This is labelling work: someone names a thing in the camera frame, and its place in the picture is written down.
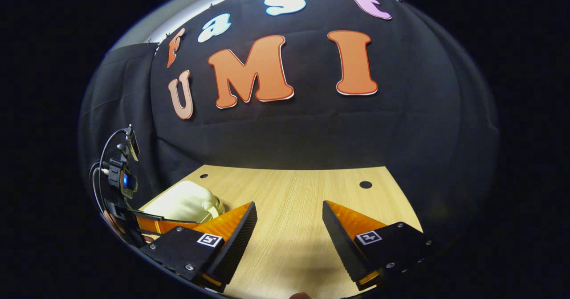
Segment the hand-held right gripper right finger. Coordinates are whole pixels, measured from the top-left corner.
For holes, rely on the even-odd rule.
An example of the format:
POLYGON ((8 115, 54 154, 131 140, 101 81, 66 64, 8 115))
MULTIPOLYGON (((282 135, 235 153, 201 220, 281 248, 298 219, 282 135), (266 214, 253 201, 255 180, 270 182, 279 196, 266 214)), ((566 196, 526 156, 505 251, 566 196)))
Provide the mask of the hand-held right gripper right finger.
POLYGON ((405 222, 390 225, 325 200, 322 221, 358 290, 409 272, 435 252, 435 241, 405 222))

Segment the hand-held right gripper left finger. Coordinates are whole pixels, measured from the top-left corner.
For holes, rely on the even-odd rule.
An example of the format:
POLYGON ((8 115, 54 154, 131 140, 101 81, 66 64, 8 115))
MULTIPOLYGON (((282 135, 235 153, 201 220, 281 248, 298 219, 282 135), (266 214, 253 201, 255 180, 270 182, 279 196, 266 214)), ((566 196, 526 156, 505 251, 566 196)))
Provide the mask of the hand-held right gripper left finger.
POLYGON ((141 247, 146 258, 182 279, 222 291, 231 282, 258 220, 248 202, 199 226, 181 226, 141 247))

